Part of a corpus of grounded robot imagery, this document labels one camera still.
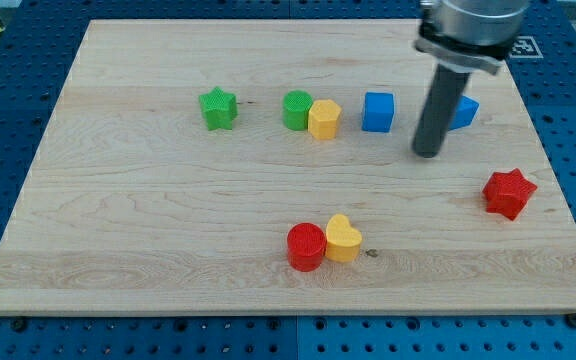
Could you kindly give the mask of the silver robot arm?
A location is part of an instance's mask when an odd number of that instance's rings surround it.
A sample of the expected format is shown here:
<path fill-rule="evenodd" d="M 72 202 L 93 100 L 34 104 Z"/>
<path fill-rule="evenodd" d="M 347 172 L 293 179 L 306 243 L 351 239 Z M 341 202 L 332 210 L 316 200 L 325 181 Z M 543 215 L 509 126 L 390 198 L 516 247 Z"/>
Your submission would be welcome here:
<path fill-rule="evenodd" d="M 528 0 L 425 0 L 416 50 L 457 73 L 497 74 L 517 38 Z"/>

